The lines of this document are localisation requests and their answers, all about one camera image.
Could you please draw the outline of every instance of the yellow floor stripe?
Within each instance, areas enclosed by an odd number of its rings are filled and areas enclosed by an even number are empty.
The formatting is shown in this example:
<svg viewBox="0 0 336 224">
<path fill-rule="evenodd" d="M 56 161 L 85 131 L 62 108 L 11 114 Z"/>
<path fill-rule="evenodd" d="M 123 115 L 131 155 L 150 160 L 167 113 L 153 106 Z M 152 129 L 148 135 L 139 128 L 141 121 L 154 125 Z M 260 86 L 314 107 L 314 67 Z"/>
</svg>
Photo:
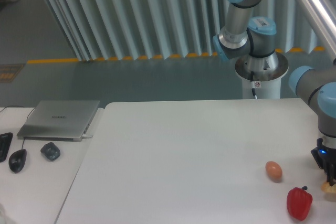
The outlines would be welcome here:
<svg viewBox="0 0 336 224">
<path fill-rule="evenodd" d="M 284 51 L 280 48 L 275 49 L 276 52 L 279 53 L 284 53 Z M 313 49 L 313 51 L 325 51 L 324 47 L 315 47 Z M 302 48 L 299 47 L 293 47 L 292 49 L 289 50 L 289 52 L 304 52 L 304 50 Z M 186 55 L 186 57 L 188 58 L 194 58 L 194 57 L 209 57 L 209 53 L 204 52 L 202 53 L 200 56 L 196 53 L 189 53 Z M 217 52 L 214 52 L 212 56 L 218 56 Z M 182 58 L 180 55 L 178 54 L 173 54 L 170 55 L 169 58 L 173 58 L 173 59 L 180 59 Z M 148 57 L 146 55 L 141 55 L 138 57 L 139 60 L 148 60 Z M 152 57 L 152 59 L 163 59 L 162 55 L 154 55 Z M 109 61 L 118 61 L 117 57 L 111 57 L 108 59 Z M 133 58 L 131 56 L 125 56 L 122 58 L 122 60 L 133 60 Z M 91 60 L 91 61 L 105 61 L 105 59 L 103 57 L 99 57 L 95 60 Z M 50 59 L 50 60 L 29 60 L 27 61 L 27 64 L 41 64 L 41 63 L 65 63 L 65 62 L 79 62 L 78 59 L 76 58 L 70 58 L 70 59 Z"/>
<path fill-rule="evenodd" d="M 27 64 L 40 64 L 40 63 L 64 63 L 64 62 L 79 62 L 77 58 L 70 59 L 50 59 L 50 60 L 29 60 Z"/>
</svg>

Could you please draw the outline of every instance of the cable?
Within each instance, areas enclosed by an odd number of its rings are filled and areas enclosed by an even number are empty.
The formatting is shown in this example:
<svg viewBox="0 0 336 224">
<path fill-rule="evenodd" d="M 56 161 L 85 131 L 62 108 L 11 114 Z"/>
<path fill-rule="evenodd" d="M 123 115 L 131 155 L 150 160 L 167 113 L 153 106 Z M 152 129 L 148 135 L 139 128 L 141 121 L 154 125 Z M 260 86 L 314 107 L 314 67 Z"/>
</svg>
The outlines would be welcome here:
<svg viewBox="0 0 336 224">
<path fill-rule="evenodd" d="M 256 89 L 255 89 L 255 84 L 253 81 L 253 76 L 254 76 L 254 72 L 251 72 L 251 89 L 252 89 L 252 95 L 254 97 L 254 99 L 258 100 L 257 94 L 256 94 Z"/>
<path fill-rule="evenodd" d="M 30 114 L 34 111 L 34 109 L 35 109 L 35 108 L 33 108 L 32 111 L 28 114 L 26 121 L 28 120 Z M 22 147 L 21 147 L 21 150 L 23 149 L 23 144 L 25 143 L 25 140 L 26 140 L 26 138 L 24 137 L 24 138 L 23 138 L 23 141 L 22 141 Z"/>
<path fill-rule="evenodd" d="M 28 120 L 30 114 L 34 111 L 35 108 L 32 109 L 32 111 L 28 114 L 26 121 Z"/>
<path fill-rule="evenodd" d="M 21 146 L 21 150 L 23 149 L 23 144 L 25 143 L 25 140 L 26 140 L 26 138 L 24 137 L 23 142 L 22 142 L 22 146 Z"/>
<path fill-rule="evenodd" d="M 24 106 L 20 106 L 20 105 L 9 105 L 4 107 L 2 110 L 0 110 L 0 113 L 3 112 L 6 108 L 24 108 Z"/>
</svg>

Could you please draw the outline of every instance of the sticker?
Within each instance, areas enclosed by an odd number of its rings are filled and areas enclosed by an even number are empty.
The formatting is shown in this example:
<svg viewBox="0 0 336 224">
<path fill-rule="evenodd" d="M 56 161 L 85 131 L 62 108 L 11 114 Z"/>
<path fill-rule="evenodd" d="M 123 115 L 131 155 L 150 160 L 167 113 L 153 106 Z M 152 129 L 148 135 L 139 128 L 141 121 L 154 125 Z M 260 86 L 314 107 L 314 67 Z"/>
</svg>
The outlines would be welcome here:
<svg viewBox="0 0 336 224">
<path fill-rule="evenodd" d="M 0 65 L 0 82 L 12 82 L 24 64 Z"/>
<path fill-rule="evenodd" d="M 253 21 L 257 24 L 258 27 L 269 26 L 269 23 L 265 18 L 254 18 Z"/>
<path fill-rule="evenodd" d="M 261 88 L 261 81 L 252 81 L 252 87 L 255 89 Z"/>
</svg>

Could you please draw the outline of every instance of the laptop logo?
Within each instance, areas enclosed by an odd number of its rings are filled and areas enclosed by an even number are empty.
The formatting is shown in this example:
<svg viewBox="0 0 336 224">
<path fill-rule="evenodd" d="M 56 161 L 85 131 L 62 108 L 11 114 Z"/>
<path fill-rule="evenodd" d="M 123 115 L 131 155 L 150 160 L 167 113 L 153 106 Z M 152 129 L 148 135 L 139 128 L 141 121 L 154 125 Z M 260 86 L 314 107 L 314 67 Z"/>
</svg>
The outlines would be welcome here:
<svg viewBox="0 0 336 224">
<path fill-rule="evenodd" d="M 65 115 L 53 115 L 51 118 L 53 118 L 53 119 L 65 119 L 67 117 Z"/>
</svg>

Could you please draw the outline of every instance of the computer mouse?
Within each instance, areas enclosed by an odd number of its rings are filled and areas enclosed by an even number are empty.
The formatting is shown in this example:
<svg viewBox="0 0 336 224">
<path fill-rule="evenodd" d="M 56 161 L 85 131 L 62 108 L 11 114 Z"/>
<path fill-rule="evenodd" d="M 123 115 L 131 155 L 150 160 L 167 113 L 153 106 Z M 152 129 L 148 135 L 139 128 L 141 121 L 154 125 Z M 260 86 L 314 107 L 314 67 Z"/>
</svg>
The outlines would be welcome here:
<svg viewBox="0 0 336 224">
<path fill-rule="evenodd" d="M 23 169 L 26 163 L 26 157 L 26 149 L 18 150 L 9 157 L 9 168 L 13 173 L 19 173 Z"/>
<path fill-rule="evenodd" d="M 50 161 L 56 160 L 61 155 L 61 151 L 53 142 L 45 144 L 41 149 L 41 153 Z"/>
</svg>

